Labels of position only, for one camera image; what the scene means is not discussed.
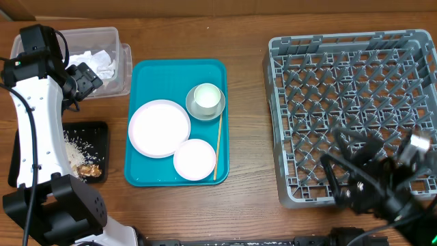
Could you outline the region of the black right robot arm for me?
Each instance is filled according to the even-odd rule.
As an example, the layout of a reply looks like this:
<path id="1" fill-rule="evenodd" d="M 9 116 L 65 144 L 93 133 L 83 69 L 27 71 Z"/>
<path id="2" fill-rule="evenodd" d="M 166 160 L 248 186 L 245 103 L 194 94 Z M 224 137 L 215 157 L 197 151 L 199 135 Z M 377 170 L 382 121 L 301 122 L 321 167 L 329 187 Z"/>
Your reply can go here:
<path id="1" fill-rule="evenodd" d="M 436 202 L 422 205 L 408 183 L 436 175 L 436 151 L 428 131 L 411 130 L 395 156 L 377 158 L 384 142 L 347 128 L 334 128 L 340 155 L 320 157 L 334 201 L 356 214 L 370 213 L 396 229 L 411 245 L 436 244 Z"/>

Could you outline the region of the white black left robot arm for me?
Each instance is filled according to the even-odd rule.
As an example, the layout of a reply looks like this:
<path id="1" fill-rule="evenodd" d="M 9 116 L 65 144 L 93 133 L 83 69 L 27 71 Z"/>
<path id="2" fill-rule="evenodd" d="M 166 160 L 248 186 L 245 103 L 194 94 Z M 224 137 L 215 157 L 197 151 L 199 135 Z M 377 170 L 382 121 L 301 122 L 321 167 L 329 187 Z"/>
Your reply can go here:
<path id="1" fill-rule="evenodd" d="M 17 190 L 3 196 L 5 213 L 23 238 L 41 245 L 144 245 L 133 227 L 107 214 L 99 192 L 70 166 L 61 117 L 102 85 L 86 64 L 70 64 L 66 39 L 44 25 L 20 31 L 24 51 L 6 59 L 1 87 L 14 102 L 20 144 Z"/>

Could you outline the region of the large pink plate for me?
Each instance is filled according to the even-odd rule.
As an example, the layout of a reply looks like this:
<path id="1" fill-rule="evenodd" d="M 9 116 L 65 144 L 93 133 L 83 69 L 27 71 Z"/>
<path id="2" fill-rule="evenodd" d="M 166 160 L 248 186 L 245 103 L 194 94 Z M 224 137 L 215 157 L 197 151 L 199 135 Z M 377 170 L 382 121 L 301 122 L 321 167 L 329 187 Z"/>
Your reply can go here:
<path id="1" fill-rule="evenodd" d="M 140 106 L 128 125 L 128 137 L 140 154 L 161 159 L 175 153 L 191 133 L 190 118 L 179 104 L 153 100 Z"/>

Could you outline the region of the large white napkin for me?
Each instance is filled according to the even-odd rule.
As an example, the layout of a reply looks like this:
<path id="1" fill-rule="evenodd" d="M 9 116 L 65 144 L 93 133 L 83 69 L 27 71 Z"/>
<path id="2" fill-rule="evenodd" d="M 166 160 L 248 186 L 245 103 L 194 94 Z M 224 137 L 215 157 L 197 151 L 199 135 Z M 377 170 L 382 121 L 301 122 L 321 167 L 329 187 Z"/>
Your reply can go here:
<path id="1" fill-rule="evenodd" d="M 70 65 L 78 66 L 81 63 L 86 63 L 101 79 L 110 79 L 115 74 L 115 60 L 111 59 L 104 50 L 95 54 L 85 51 L 82 54 L 70 56 Z"/>

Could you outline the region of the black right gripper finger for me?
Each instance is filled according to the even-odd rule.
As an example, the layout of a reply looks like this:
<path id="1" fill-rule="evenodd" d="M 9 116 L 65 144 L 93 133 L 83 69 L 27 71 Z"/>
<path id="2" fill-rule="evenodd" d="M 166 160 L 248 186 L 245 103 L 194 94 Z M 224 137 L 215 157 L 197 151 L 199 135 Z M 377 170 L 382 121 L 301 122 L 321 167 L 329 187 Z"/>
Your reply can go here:
<path id="1" fill-rule="evenodd" d="M 362 180 L 362 170 L 343 157 L 328 152 L 320 157 L 320 163 L 326 174 L 336 205 L 358 205 L 358 182 Z M 341 169 L 345 169 L 349 173 L 350 181 L 345 187 L 340 185 L 334 173 L 333 164 L 340 166 Z"/>
<path id="2" fill-rule="evenodd" d="M 384 146 L 384 142 L 376 137 L 364 136 L 347 128 L 334 128 L 333 137 L 347 161 L 370 161 Z M 352 152 L 348 147 L 355 143 L 364 143 L 364 146 Z"/>

